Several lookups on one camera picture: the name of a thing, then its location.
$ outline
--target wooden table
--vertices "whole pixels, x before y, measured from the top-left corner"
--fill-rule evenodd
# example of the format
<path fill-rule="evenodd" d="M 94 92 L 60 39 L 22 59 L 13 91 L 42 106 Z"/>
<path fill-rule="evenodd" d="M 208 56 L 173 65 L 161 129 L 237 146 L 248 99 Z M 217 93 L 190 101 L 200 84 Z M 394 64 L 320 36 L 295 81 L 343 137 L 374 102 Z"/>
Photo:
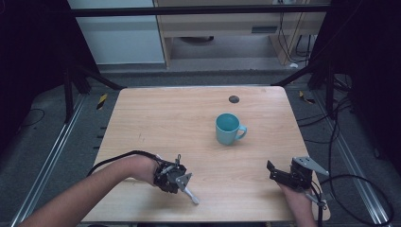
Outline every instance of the wooden table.
<path fill-rule="evenodd" d="M 229 101 L 238 96 L 239 102 Z M 216 140 L 215 120 L 233 113 L 248 127 L 232 146 Z M 271 160 L 289 172 L 307 151 L 281 87 L 180 87 L 122 90 L 96 163 L 141 149 L 181 163 L 192 172 L 188 188 L 169 194 L 136 180 L 113 189 L 83 221 L 218 222 L 292 220 L 285 198 L 269 179 Z M 324 219 L 330 216 L 324 211 Z"/>

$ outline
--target teal mug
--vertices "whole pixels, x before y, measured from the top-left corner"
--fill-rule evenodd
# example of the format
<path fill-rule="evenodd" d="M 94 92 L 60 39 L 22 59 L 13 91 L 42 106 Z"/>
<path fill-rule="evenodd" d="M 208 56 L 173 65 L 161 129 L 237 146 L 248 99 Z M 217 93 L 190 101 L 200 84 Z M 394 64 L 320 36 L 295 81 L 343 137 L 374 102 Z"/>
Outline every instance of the teal mug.
<path fill-rule="evenodd" d="M 247 128 L 239 124 L 238 117 L 232 113 L 223 113 L 216 119 L 216 138 L 223 145 L 231 145 L 235 140 L 242 139 Z"/>

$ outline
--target electrical wire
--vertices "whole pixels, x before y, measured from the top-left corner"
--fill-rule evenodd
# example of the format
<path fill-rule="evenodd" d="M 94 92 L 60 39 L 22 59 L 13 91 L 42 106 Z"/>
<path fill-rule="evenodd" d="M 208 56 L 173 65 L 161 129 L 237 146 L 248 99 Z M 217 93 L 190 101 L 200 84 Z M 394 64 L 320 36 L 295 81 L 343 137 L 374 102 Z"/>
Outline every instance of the electrical wire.
<path fill-rule="evenodd" d="M 281 12 L 280 13 L 280 27 L 279 27 L 279 30 L 278 30 L 278 38 L 277 39 L 278 39 L 278 43 L 280 44 L 280 47 L 282 48 L 282 50 L 286 54 L 286 58 L 292 63 L 299 63 L 299 62 L 305 61 L 305 60 L 295 60 L 290 56 L 291 54 L 289 53 L 289 47 L 288 47 L 288 43 L 287 43 L 287 40 L 286 40 L 286 35 L 284 34 L 284 30 L 283 30 L 283 21 L 284 21 L 284 12 Z M 284 43 L 286 45 L 287 50 L 283 47 L 283 44 L 281 43 L 281 39 L 280 39 L 281 35 L 283 36 L 283 40 L 284 40 Z"/>
<path fill-rule="evenodd" d="M 363 224 L 369 225 L 369 226 L 385 226 L 385 225 L 389 225 L 392 222 L 393 218 L 394 218 L 394 209 L 393 209 L 392 204 L 390 203 L 389 199 L 387 198 L 387 196 L 384 194 L 384 192 L 377 185 L 375 185 L 374 183 L 370 182 L 369 180 L 367 180 L 365 178 L 362 178 L 360 176 L 357 176 L 357 175 L 340 174 L 340 175 L 337 175 L 337 176 L 334 176 L 334 177 L 331 175 L 331 165 L 332 165 L 331 158 L 332 158 L 332 151 L 333 151 L 334 135 L 335 135 L 336 131 L 340 130 L 338 115 L 339 115 L 338 111 L 334 112 L 335 125 L 333 127 L 333 132 L 331 134 L 329 150 L 328 150 L 328 172 L 329 172 L 329 176 L 328 176 L 328 179 L 326 179 L 326 180 L 321 182 L 321 185 L 324 184 L 324 183 L 329 183 L 334 200 L 352 218 L 358 220 L 359 222 L 361 222 Z M 380 196 L 384 199 L 384 201 L 387 203 L 387 206 L 390 209 L 390 215 L 389 215 L 388 220 L 383 222 L 383 223 L 376 224 L 376 223 L 373 223 L 373 222 L 366 221 L 366 220 L 364 220 L 362 218 L 359 218 L 357 215 L 355 215 L 354 213 L 349 211 L 345 207 L 345 205 L 343 205 L 342 202 L 339 201 L 339 199 L 337 197 L 337 194 L 336 194 L 336 190 L 335 190 L 334 185 L 333 185 L 333 181 L 336 180 L 336 179 L 340 179 L 340 178 L 357 178 L 357 179 L 362 180 L 362 181 L 364 181 L 366 183 L 369 183 L 375 189 L 375 191 L 378 192 L 380 194 Z"/>
<path fill-rule="evenodd" d="M 124 154 L 115 156 L 115 157 L 113 157 L 113 158 L 111 158 L 111 159 L 106 159 L 106 160 L 104 160 L 104 161 L 102 161 L 102 162 L 96 164 L 95 166 L 93 166 L 93 167 L 91 168 L 91 170 L 88 172 L 88 174 L 87 174 L 86 176 L 89 177 L 90 175 L 92 175 L 92 173 L 95 172 L 95 170 L 97 170 L 99 167 L 101 167 L 101 166 L 103 166 L 103 165 L 106 165 L 106 164 L 108 164 L 108 163 L 114 162 L 114 161 L 116 161 L 116 160 L 118 160 L 118 159 L 122 159 L 122 158 L 125 158 L 125 157 L 128 157 L 128 156 L 132 156 L 132 155 L 134 155 L 134 154 L 143 155 L 143 156 L 146 156 L 146 157 L 148 157 L 148 158 L 150 158 L 150 159 L 153 159 L 153 160 L 155 160 L 155 161 L 157 162 L 158 165 L 159 165 L 160 163 L 166 163 L 166 164 L 169 164 L 169 165 L 175 165 L 174 163 L 165 161 L 165 160 L 161 159 L 159 156 L 154 155 L 154 154 L 151 154 L 151 153 L 148 153 L 148 152 L 146 152 L 146 151 L 142 151 L 142 150 L 132 150 L 132 151 L 130 151 L 130 152 L 127 152 L 127 153 L 124 153 Z"/>

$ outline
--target hand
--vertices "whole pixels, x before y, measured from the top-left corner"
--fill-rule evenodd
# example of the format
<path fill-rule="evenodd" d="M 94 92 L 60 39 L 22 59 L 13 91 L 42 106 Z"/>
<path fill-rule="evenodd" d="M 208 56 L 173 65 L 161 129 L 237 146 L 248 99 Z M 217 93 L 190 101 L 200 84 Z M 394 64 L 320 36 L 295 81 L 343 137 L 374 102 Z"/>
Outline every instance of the hand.
<path fill-rule="evenodd" d="M 291 210 L 295 221 L 299 227 L 316 226 L 316 221 L 312 214 L 312 201 L 308 199 L 305 193 L 296 192 L 290 187 L 278 183 L 284 195 L 286 195 L 287 204 Z"/>

